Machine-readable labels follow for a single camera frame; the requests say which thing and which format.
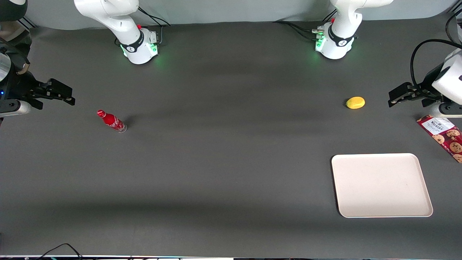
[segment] gray wall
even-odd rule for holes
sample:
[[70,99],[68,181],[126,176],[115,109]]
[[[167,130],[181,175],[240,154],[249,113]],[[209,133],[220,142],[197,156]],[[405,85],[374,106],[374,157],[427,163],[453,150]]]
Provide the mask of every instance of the gray wall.
[[[427,18],[444,12],[456,0],[395,0],[388,6],[363,9],[365,20]],[[140,6],[171,24],[237,21],[321,20],[333,9],[328,0],[140,0]],[[27,17],[39,26],[75,30],[102,27],[83,17],[73,0],[29,0]],[[135,22],[153,21],[137,12]]]

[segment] lemon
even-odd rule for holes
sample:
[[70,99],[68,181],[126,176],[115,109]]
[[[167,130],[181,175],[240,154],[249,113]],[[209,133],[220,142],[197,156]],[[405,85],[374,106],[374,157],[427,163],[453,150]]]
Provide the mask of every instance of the lemon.
[[358,109],[363,107],[366,101],[362,97],[352,97],[346,102],[346,106],[351,109]]

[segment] black cable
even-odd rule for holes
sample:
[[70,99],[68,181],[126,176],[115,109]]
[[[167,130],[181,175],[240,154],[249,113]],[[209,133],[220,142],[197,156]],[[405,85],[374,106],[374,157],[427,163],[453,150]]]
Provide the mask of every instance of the black cable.
[[16,47],[14,47],[13,45],[11,45],[11,43],[9,43],[8,41],[6,41],[5,39],[3,39],[2,37],[0,37],[0,41],[3,42],[4,44],[8,45],[10,48],[12,48],[13,50],[15,50],[19,55],[22,56],[22,58],[24,59],[24,62],[26,64],[30,64],[29,60],[27,59],[27,56],[24,55],[24,53],[22,53],[20,50],[18,50]]
[[24,27],[26,27],[26,29],[28,29],[28,30],[30,29],[30,28],[29,28],[28,26],[26,26],[23,22],[21,22],[21,21],[19,21],[19,20],[18,20],[18,22],[19,22],[20,24],[22,24]]
[[417,91],[420,94],[422,94],[424,97],[426,97],[428,99],[432,99],[432,100],[438,100],[438,98],[432,97],[432,96],[428,95],[427,93],[424,93],[422,91],[422,88],[420,87],[420,85],[417,84],[417,82],[415,81],[415,76],[414,76],[414,58],[415,58],[415,54],[417,53],[417,51],[419,50],[419,48],[422,45],[424,45],[425,43],[432,43],[432,42],[434,42],[434,43],[445,43],[445,44],[451,45],[451,46],[459,48],[459,49],[462,49],[462,45],[454,43],[454,42],[450,42],[450,41],[447,41],[447,40],[442,40],[442,39],[428,39],[428,40],[425,40],[425,41],[419,43],[419,45],[417,45],[415,47],[414,51],[412,52],[412,55],[411,55],[411,80],[412,80],[412,83],[417,88]]
[[333,15],[336,11],[337,11],[337,9],[333,10],[330,14],[326,15],[326,17],[324,17],[324,19],[322,19],[322,20],[327,21],[327,17]]
[[335,9],[333,14],[329,15],[329,18],[327,18],[326,21],[329,21],[336,13],[337,13],[337,9]]
[[142,12],[143,14],[149,16],[149,18],[151,18],[151,19],[152,19],[154,22],[156,22],[160,27],[162,27],[162,25],[161,25],[156,19],[154,19],[153,17],[151,17],[149,14],[147,14],[147,13],[144,12],[144,11],[141,11],[141,12]]
[[70,248],[75,252],[75,254],[78,256],[79,260],[82,260],[82,255],[81,255],[79,252],[77,252],[77,250],[75,250],[75,248],[72,247],[72,246],[71,246],[70,244],[68,244],[68,243],[63,243],[63,244],[61,244],[61,245],[59,245],[59,246],[57,246],[57,247],[55,247],[55,248],[53,248],[53,249],[50,249],[50,250],[48,250],[47,252],[45,252],[44,254],[42,254],[41,257],[36,258],[36,259],[37,259],[37,260],[38,260],[38,259],[42,259],[44,256],[48,255],[48,253],[50,253],[51,251],[53,251],[53,250],[55,250],[55,249],[57,249],[57,248],[59,248],[59,247],[61,247],[61,246],[64,246],[64,245],[70,247]]
[[154,18],[155,18],[155,19],[159,19],[159,20],[163,21],[164,23],[166,23],[168,26],[172,26],[171,24],[169,24],[169,23],[168,23],[167,21],[165,21],[164,19],[159,18],[159,17],[157,17],[157,16],[153,16],[153,15],[148,14],[148,13],[147,13],[145,10],[143,10],[143,8],[141,8],[141,7],[138,7],[138,10],[140,10],[140,11],[141,11],[142,13],[144,13],[145,15],[151,17],[151,19],[153,19],[153,20],[154,20]]
[[456,17],[458,14],[460,14],[462,12],[462,9],[460,9],[459,11],[455,12],[449,19],[448,21],[446,22],[446,27],[445,27],[445,30],[446,30],[446,35],[448,36],[449,40],[451,40],[453,43],[457,43],[454,38],[451,36],[451,34],[449,33],[449,23],[451,22],[451,20]]
[[26,17],[23,17],[23,19],[32,26],[32,28],[36,28]]
[[290,25],[290,26],[293,26],[301,31],[307,31],[307,32],[311,32],[311,30],[308,30],[308,29],[305,29],[303,27],[300,27],[294,23],[291,23],[291,22],[287,22],[287,21],[281,21],[281,20],[277,20],[277,21],[274,21],[273,23],[277,23],[277,24],[286,24],[286,25]]
[[462,5],[462,2],[460,2],[457,6],[455,6],[455,7],[452,9],[451,12],[454,12],[455,10],[457,10],[457,9],[459,8],[459,6],[461,6],[461,5]]
[[308,39],[308,40],[313,40],[314,38],[310,38],[306,35],[304,35],[302,32],[300,32],[299,30],[297,30],[297,27],[298,26],[294,26],[292,25],[291,23],[288,23],[288,22],[285,22],[283,23],[284,21],[274,21],[273,23],[277,23],[277,24],[286,24],[288,26],[290,26],[296,33],[298,33],[301,37],[305,38],[305,39]]

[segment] coca-cola bottle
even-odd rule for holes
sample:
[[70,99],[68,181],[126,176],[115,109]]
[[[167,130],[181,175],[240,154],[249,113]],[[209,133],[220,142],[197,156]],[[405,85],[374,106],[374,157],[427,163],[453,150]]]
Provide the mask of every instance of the coca-cola bottle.
[[98,110],[97,114],[103,119],[106,125],[116,131],[119,131],[119,133],[123,133],[127,130],[127,126],[113,114],[108,114],[103,110]]

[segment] tray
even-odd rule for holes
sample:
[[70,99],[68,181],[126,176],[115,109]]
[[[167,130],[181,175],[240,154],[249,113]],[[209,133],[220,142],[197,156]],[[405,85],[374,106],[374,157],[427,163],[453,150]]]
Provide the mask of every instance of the tray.
[[429,217],[433,213],[419,160],[413,154],[336,155],[332,170],[344,217]]

